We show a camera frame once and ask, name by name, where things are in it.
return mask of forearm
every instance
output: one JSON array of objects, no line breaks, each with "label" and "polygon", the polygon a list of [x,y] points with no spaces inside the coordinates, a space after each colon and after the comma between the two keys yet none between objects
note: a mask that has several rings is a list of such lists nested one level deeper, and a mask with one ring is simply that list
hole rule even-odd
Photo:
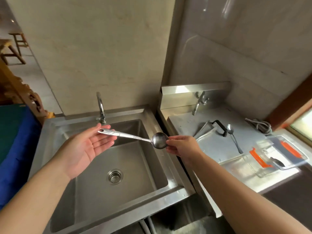
[{"label": "forearm", "polygon": [[41,234],[69,181],[58,161],[47,163],[0,212],[0,234]]},{"label": "forearm", "polygon": [[311,233],[204,153],[194,155],[190,166],[237,233]]}]

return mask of plastic container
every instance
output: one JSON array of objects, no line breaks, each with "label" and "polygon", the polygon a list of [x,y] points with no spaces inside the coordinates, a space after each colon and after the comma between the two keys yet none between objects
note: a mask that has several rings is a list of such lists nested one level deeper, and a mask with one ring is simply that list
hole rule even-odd
[{"label": "plastic container", "polygon": [[243,158],[258,177],[298,167],[308,161],[308,157],[298,147],[280,135],[268,136],[257,142]]}]

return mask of metal ladle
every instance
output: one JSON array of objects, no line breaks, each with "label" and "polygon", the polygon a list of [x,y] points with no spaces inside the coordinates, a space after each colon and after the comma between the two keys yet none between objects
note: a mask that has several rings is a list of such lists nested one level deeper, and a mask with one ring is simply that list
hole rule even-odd
[{"label": "metal ladle", "polygon": [[139,136],[135,136],[135,135],[131,135],[131,134],[115,131],[115,130],[109,130],[109,129],[99,129],[98,133],[147,141],[147,142],[150,142],[156,149],[164,149],[167,147],[166,140],[168,140],[168,136],[162,132],[157,132],[156,134],[152,136],[151,139],[144,139]]},{"label": "metal ladle", "polygon": [[231,124],[228,124],[227,130],[228,130],[229,134],[233,136],[233,138],[234,138],[234,143],[235,143],[235,145],[236,145],[236,148],[238,149],[238,152],[239,152],[240,154],[243,154],[244,152],[243,152],[243,151],[241,150],[241,148],[239,147],[239,145],[238,145],[238,143],[237,143],[237,140],[236,140],[236,138],[235,138],[235,136],[234,136],[234,134],[233,134],[233,133],[234,133],[234,129],[233,129],[233,127],[231,126]]}]

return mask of chrome faucet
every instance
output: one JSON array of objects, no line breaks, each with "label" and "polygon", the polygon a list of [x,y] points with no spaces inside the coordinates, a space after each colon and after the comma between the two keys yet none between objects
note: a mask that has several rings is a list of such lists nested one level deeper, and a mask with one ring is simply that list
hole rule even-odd
[{"label": "chrome faucet", "polygon": [[202,94],[200,95],[200,97],[198,98],[198,101],[197,101],[197,104],[195,105],[195,108],[192,112],[192,115],[195,116],[196,115],[196,112],[197,112],[197,109],[198,109],[198,106],[200,104],[202,105],[206,105],[207,104],[207,100],[204,101],[204,98],[205,98],[205,91],[202,92]]},{"label": "chrome faucet", "polygon": [[101,94],[99,92],[96,92],[96,97],[98,98],[98,103],[99,103],[99,118],[98,119],[102,125],[105,125],[106,124],[105,112],[104,112],[104,108],[103,108]]}]

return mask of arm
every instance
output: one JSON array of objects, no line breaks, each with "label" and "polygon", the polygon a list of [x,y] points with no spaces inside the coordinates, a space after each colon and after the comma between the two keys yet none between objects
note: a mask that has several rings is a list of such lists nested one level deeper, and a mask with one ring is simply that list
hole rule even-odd
[{"label": "arm", "polygon": [[236,233],[309,233],[288,213],[233,177],[205,155],[191,136],[171,136],[167,152],[193,169]]},{"label": "arm", "polygon": [[100,124],[69,138],[21,188],[0,212],[0,234],[44,231],[69,181],[114,144],[117,137],[97,134],[99,129]]}]

